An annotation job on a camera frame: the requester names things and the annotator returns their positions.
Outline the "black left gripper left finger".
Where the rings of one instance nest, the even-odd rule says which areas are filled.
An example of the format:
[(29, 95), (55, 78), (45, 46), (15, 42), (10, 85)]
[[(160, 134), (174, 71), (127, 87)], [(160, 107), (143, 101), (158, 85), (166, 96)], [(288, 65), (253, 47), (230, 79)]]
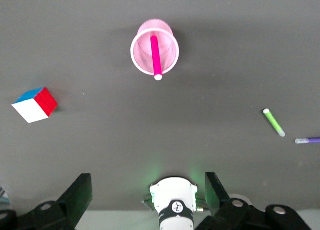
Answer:
[(92, 176), (82, 173), (56, 201), (46, 201), (21, 216), (0, 212), (1, 229), (75, 229), (93, 199)]

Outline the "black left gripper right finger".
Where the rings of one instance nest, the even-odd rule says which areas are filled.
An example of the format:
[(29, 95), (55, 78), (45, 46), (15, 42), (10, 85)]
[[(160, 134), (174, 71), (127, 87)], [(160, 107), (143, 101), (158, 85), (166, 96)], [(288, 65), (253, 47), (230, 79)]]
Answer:
[(205, 200), (211, 215), (197, 229), (310, 229), (288, 206), (271, 204), (261, 211), (242, 199), (231, 198), (215, 172), (205, 173)]

